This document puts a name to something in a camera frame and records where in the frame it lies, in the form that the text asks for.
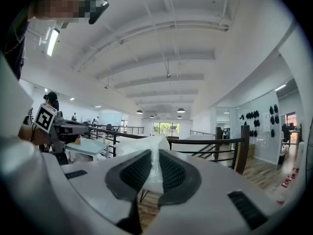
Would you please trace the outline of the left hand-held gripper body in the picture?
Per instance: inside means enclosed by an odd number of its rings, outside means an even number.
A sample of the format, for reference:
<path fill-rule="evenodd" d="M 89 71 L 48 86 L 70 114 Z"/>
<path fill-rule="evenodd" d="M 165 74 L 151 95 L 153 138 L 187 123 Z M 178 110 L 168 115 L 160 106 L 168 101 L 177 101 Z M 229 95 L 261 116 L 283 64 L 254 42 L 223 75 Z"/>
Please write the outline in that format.
<path fill-rule="evenodd" d="M 48 133 L 52 153 L 63 153 L 64 143 L 58 139 L 58 130 L 63 122 L 61 111 L 57 111 L 47 103 L 42 103 L 35 117 L 35 125 Z"/>

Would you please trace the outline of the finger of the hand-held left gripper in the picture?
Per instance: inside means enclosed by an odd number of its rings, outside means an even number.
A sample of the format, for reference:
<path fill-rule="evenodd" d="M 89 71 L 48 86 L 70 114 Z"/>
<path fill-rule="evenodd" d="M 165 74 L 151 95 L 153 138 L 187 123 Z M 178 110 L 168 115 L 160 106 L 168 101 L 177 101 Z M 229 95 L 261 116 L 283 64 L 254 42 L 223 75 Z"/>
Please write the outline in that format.
<path fill-rule="evenodd" d="M 64 132 L 66 134 L 83 134 L 88 132 L 88 126 L 76 121 L 64 121 Z"/>

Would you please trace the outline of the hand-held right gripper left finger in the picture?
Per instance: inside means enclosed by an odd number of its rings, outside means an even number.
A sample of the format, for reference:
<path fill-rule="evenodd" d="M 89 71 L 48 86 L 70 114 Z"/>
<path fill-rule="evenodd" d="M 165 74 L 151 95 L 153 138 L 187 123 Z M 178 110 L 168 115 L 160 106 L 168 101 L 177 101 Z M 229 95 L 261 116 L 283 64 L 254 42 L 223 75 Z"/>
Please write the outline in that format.
<path fill-rule="evenodd" d="M 152 168 L 151 150 L 88 163 L 62 166 L 80 197 L 115 226 L 141 233 L 137 196 Z"/>

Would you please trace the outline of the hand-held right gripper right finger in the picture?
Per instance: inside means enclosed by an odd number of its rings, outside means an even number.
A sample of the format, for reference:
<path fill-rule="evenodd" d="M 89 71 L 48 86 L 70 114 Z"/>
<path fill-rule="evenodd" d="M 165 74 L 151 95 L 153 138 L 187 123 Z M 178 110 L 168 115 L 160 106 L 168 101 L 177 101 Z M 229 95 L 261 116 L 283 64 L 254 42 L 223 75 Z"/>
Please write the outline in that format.
<path fill-rule="evenodd" d="M 184 182 L 160 197 L 169 200 L 144 235 L 267 235 L 278 206 L 245 177 L 221 164 L 160 151 L 186 165 Z"/>

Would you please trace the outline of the white square box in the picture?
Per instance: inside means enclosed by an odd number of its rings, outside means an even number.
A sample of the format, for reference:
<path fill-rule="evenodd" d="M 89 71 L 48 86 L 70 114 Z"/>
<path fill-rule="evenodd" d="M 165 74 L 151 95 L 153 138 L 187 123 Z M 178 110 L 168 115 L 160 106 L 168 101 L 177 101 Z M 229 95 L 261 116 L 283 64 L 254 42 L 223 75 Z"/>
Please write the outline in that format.
<path fill-rule="evenodd" d="M 165 135 L 156 135 L 142 139 L 123 140 L 114 145 L 116 155 L 127 155 L 137 151 L 151 150 L 151 168 L 143 188 L 145 190 L 163 194 L 163 177 L 159 162 L 159 150 L 169 150 L 170 145 Z"/>

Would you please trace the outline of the person's left forearm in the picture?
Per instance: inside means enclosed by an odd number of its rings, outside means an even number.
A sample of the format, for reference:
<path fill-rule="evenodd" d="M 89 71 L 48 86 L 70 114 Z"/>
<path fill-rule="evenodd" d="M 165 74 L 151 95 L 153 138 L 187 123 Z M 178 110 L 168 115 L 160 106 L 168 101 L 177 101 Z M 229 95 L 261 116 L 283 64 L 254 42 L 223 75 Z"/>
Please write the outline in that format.
<path fill-rule="evenodd" d="M 50 144 L 50 139 L 48 133 L 43 131 L 42 129 L 37 129 L 35 126 L 31 125 L 22 125 L 18 134 L 18 137 L 21 140 L 29 141 L 33 143 L 35 146 Z"/>

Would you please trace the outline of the white glass-top table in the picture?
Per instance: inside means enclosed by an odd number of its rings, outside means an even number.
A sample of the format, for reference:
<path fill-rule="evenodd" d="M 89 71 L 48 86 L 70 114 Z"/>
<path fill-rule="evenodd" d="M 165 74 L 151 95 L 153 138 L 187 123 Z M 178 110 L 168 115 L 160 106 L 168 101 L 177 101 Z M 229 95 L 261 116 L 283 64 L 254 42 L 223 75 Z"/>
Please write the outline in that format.
<path fill-rule="evenodd" d="M 69 143 L 66 145 L 66 151 L 69 153 L 70 160 L 73 161 L 75 153 L 87 155 L 92 161 L 108 159 L 109 144 L 92 139 L 80 138 L 80 143 Z"/>

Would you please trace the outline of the person's black printed shirt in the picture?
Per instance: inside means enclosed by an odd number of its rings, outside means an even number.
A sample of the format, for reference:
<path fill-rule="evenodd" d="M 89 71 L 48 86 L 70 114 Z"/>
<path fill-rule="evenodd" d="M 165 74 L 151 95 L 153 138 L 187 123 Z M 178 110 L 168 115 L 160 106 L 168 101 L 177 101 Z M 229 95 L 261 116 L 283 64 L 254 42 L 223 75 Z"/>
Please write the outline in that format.
<path fill-rule="evenodd" d="M 28 7 L 0 21 L 0 51 L 17 79 L 24 65 L 23 51 L 28 28 Z"/>

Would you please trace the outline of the pack of red-capped bottles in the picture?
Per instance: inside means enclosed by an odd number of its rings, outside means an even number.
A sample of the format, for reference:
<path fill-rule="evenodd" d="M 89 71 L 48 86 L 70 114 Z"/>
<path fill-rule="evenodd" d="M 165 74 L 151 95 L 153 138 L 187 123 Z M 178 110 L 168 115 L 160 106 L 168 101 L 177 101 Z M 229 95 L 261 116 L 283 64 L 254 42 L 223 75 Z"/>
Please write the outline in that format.
<path fill-rule="evenodd" d="M 280 206 L 284 205 L 284 203 L 288 199 L 298 173 L 299 173 L 299 168 L 298 167 L 293 168 L 293 170 L 291 171 L 291 174 L 288 174 L 287 178 L 276 189 L 275 200 L 278 205 Z"/>

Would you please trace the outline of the white tube ceiling lamp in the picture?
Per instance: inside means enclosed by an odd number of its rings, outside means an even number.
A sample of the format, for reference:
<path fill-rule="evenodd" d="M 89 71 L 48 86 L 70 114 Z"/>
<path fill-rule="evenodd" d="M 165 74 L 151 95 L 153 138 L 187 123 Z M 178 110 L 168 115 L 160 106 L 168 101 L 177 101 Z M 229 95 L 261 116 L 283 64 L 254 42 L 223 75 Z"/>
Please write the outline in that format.
<path fill-rule="evenodd" d="M 60 31 L 57 28 L 54 28 L 50 34 L 50 38 L 49 38 L 48 46 L 47 46 L 47 55 L 50 57 L 53 54 L 53 50 L 54 50 L 55 44 L 58 40 L 59 34 L 60 34 Z"/>

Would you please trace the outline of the glass door with greenery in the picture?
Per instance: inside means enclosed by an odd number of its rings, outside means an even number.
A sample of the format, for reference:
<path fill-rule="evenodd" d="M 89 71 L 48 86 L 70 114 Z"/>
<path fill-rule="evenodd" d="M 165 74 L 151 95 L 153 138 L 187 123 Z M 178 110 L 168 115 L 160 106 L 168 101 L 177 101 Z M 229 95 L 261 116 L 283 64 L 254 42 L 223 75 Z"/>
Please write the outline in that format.
<path fill-rule="evenodd" d="M 153 135 L 161 135 L 169 137 L 179 137 L 180 124 L 168 122 L 153 122 Z"/>

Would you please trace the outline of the black office chair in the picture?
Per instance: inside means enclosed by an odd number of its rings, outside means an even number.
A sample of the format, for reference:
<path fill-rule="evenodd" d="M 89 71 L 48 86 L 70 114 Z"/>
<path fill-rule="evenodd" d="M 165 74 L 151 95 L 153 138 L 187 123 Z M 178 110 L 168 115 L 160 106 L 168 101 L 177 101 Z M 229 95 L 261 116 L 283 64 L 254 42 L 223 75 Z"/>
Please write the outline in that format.
<path fill-rule="evenodd" d="M 282 125 L 282 132 L 283 132 L 283 147 L 286 145 L 290 146 L 291 133 L 290 133 L 289 129 L 287 128 L 286 124 Z"/>

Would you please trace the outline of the dark wooden railing post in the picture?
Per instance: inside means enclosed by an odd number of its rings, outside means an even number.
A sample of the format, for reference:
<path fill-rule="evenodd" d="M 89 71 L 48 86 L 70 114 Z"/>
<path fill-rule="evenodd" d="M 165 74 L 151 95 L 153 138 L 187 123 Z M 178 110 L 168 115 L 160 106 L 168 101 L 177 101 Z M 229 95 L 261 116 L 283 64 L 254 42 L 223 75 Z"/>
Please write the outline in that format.
<path fill-rule="evenodd" d="M 236 166 L 236 172 L 243 175 L 247 157 L 248 157 L 248 150 L 249 150 L 249 138 L 250 138 L 250 126 L 249 125 L 243 125 L 241 126 L 241 138 L 243 138 L 243 141 L 240 142 L 240 149 L 237 159 L 237 166 Z"/>

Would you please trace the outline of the group of black wall bags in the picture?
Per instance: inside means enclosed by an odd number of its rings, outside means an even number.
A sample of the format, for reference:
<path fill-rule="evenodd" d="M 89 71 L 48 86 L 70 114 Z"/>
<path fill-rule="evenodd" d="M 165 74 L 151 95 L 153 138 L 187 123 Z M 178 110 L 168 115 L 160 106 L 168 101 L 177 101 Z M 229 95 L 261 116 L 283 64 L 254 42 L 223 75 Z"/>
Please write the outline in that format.
<path fill-rule="evenodd" d="M 271 115 L 270 117 L 270 136 L 272 138 L 275 137 L 275 130 L 273 128 L 274 124 L 279 124 L 279 117 L 278 117 L 278 106 L 277 104 L 274 104 L 274 106 L 269 107 L 269 113 Z M 260 127 L 261 123 L 259 120 L 260 113 L 258 110 L 253 112 L 248 112 L 246 114 L 239 114 L 239 121 L 243 122 L 244 125 L 247 125 L 248 120 L 253 121 L 254 127 Z"/>

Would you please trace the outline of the white paper wall notice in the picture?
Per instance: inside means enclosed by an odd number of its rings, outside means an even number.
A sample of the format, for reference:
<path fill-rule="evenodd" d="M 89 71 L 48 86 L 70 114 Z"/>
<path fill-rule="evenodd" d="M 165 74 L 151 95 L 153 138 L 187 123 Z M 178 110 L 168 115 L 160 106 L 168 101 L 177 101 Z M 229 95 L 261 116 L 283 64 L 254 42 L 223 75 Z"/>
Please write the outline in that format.
<path fill-rule="evenodd" d="M 270 113 L 266 112 L 263 113 L 263 131 L 264 132 L 270 132 Z"/>

